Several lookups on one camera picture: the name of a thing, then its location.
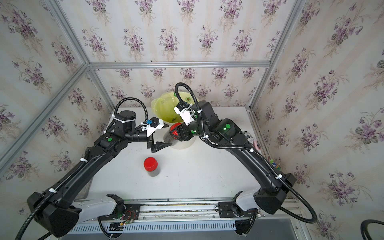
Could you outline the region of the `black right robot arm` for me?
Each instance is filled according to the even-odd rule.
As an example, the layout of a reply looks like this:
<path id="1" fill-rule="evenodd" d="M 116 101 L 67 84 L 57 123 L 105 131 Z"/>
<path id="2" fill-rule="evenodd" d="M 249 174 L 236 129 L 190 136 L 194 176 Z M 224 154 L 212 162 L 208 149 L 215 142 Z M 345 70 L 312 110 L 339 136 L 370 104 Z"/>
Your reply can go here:
<path id="1" fill-rule="evenodd" d="M 198 101 L 193 90 L 185 83 L 175 85 L 174 95 L 179 100 L 175 112 L 184 122 L 171 131 L 173 137 L 180 142 L 188 142 L 194 137 L 199 137 L 211 148 L 226 150 L 239 160 L 258 182 L 259 187 L 250 194 L 240 192 L 235 197 L 235 211 L 258 208 L 273 215 L 281 210 L 307 224 L 315 224 L 318 221 L 313 207 L 294 190 L 295 176 L 284 174 L 274 167 L 248 141 L 244 131 L 234 121 L 220 120 L 211 104 L 207 101 Z M 288 193 L 292 193 L 303 203 L 311 218 L 300 217 L 283 207 Z"/>

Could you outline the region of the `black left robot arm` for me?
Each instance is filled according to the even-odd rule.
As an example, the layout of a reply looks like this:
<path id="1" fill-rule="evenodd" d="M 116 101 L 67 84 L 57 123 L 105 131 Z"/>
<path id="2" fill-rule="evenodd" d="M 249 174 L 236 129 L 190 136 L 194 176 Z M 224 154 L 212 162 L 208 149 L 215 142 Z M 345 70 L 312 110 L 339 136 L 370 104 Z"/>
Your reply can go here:
<path id="1" fill-rule="evenodd" d="M 136 125 L 136 113 L 119 111 L 126 101 L 139 103 L 144 109 L 145 120 Z M 127 97 L 119 101 L 111 115 L 112 121 L 92 147 L 88 147 L 83 158 L 63 178 L 42 193 L 34 192 L 27 199 L 31 210 L 16 235 L 20 240 L 32 221 L 36 221 L 49 235 L 62 237 L 69 233 L 84 216 L 85 210 L 73 206 L 73 202 L 85 185 L 97 172 L 115 158 L 130 143 L 145 142 L 153 153 L 169 146 L 154 142 L 156 130 L 168 125 L 157 117 L 149 118 L 145 104 L 137 98 Z"/>

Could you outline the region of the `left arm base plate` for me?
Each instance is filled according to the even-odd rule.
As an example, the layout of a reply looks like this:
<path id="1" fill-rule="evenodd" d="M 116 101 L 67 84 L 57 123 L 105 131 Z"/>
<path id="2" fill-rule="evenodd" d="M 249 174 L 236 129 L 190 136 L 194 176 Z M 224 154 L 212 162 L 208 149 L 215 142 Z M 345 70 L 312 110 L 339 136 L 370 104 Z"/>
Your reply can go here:
<path id="1" fill-rule="evenodd" d="M 112 215 L 101 216 L 100 219 L 102 221 L 126 221 L 127 223 L 131 223 L 139 219 L 140 208 L 140 204 L 125 204 L 122 213 L 113 213 Z"/>

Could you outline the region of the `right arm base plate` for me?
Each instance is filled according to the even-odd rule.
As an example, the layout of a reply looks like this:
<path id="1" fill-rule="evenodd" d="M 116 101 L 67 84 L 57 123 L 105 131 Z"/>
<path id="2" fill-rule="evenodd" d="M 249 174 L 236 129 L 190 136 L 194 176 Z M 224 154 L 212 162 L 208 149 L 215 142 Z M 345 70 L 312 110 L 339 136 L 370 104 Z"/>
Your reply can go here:
<path id="1" fill-rule="evenodd" d="M 219 202 L 215 207 L 215 211 L 219 213 L 219 217 L 224 218 L 250 218 L 254 215 L 256 209 L 243 211 L 232 202 Z"/>

